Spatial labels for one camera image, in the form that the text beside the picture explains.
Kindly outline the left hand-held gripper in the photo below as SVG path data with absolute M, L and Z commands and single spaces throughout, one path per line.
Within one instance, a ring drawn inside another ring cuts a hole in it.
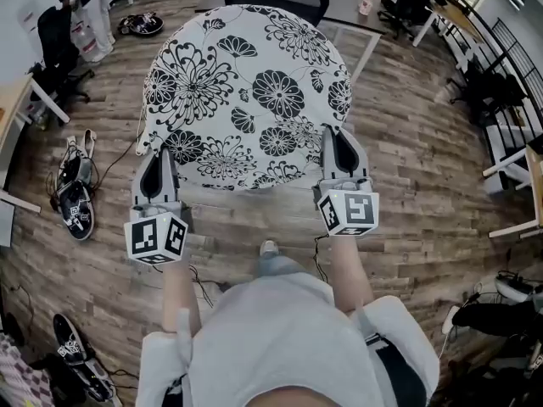
M 147 154 L 132 182 L 134 205 L 124 224 L 129 260 L 149 266 L 182 260 L 193 218 L 191 209 L 178 202 L 178 188 L 171 151 L 162 148 L 158 156 Z

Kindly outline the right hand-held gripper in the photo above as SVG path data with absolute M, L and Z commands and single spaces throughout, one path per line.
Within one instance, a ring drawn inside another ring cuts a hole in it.
M 367 154 L 347 131 L 323 125 L 321 167 L 325 180 L 313 188 L 316 209 L 329 236 L 361 237 L 378 227 L 379 195 L 366 177 Z M 340 172 L 348 177 L 340 178 Z

